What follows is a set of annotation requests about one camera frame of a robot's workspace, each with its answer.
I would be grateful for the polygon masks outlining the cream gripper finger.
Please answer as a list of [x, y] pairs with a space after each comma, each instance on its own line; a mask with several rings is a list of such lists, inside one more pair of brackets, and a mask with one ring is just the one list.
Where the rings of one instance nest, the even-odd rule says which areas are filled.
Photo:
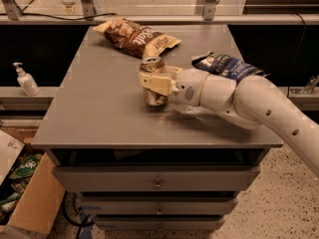
[[139, 82], [144, 88], [163, 96], [169, 96], [170, 94], [179, 92], [174, 74], [150, 74], [140, 72]]
[[175, 79], [180, 72], [182, 72], [182, 68], [175, 67], [175, 66], [166, 66], [164, 75], [171, 79]]

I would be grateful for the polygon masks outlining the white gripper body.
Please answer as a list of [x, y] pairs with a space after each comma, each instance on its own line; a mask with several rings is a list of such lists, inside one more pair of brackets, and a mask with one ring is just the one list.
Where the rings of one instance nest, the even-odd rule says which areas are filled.
[[176, 75], [176, 87], [178, 92], [175, 94], [178, 101], [182, 104], [199, 106], [199, 97], [204, 81], [209, 72], [198, 69], [183, 70]]

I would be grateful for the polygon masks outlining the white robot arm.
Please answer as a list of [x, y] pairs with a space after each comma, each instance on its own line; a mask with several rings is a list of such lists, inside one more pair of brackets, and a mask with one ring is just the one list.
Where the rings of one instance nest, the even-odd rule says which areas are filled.
[[180, 103], [203, 107], [240, 127], [267, 126], [319, 176], [319, 125], [266, 78], [253, 75], [237, 82], [198, 69], [170, 67], [165, 73], [141, 72], [139, 81], [146, 89], [174, 94]]

